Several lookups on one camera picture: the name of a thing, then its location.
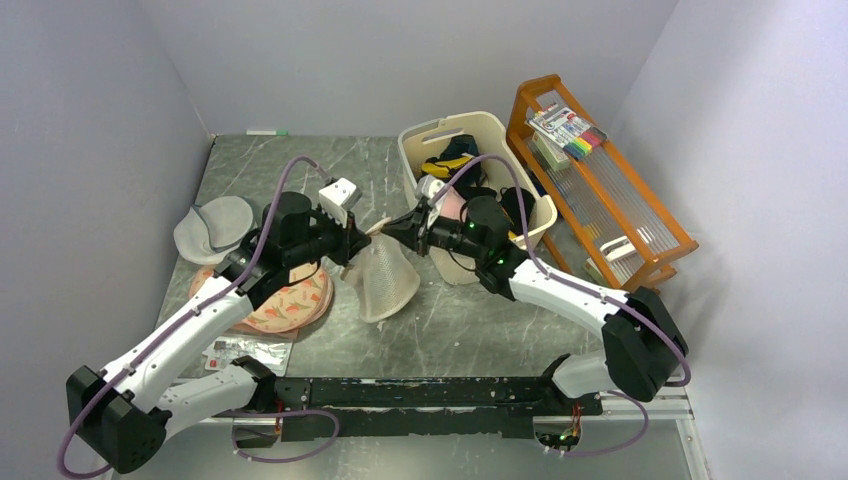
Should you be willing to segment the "white mesh laundry bag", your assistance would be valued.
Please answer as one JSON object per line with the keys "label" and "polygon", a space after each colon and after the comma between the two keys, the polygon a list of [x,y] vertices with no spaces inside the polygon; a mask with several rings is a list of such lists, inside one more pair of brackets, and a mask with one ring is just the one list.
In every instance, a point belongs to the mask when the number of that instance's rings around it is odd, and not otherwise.
{"label": "white mesh laundry bag", "polygon": [[415,296],[421,282],[402,245],[382,232],[389,222],[390,218],[383,218],[366,231],[370,243],[341,274],[341,279],[354,290],[359,318],[366,323],[398,313]]}

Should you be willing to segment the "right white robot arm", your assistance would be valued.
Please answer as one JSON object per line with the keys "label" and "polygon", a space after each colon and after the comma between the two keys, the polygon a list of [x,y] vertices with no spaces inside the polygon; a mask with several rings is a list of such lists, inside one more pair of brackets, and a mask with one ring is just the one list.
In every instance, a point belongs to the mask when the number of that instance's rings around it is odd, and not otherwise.
{"label": "right white robot arm", "polygon": [[495,199],[477,197],[465,204],[457,219],[437,214],[421,200],[381,231],[420,256],[436,248],[468,257],[479,283],[490,293],[556,313],[601,341],[598,351],[552,365],[551,380],[539,389],[548,412],[565,413],[578,397],[609,390],[650,402],[671,385],[687,346],[653,290],[603,288],[559,271],[513,242],[510,227]]}

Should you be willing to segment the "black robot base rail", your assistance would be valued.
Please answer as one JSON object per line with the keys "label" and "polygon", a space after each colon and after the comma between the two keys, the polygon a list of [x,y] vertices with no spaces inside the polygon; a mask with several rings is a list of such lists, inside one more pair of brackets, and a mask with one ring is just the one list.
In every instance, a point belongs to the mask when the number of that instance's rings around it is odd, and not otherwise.
{"label": "black robot base rail", "polygon": [[547,377],[411,379],[277,378],[244,406],[250,413],[291,413],[282,441],[342,437],[499,434],[531,439],[547,417],[602,412],[596,393],[570,398]]}

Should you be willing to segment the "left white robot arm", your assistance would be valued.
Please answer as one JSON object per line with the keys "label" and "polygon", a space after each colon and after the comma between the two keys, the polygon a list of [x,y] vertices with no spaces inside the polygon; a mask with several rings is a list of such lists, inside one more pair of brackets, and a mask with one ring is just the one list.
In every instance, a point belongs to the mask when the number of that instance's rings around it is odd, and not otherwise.
{"label": "left white robot arm", "polygon": [[314,206],[286,191],[265,207],[196,296],[129,352],[100,370],[77,369],[66,382],[71,431],[116,472],[133,472],[165,441],[201,420],[230,410],[264,415],[278,405],[277,376],[243,356],[222,371],[181,388],[173,381],[220,335],[280,289],[296,284],[294,269],[328,258],[346,265],[370,242],[351,209],[361,194],[335,183]]}

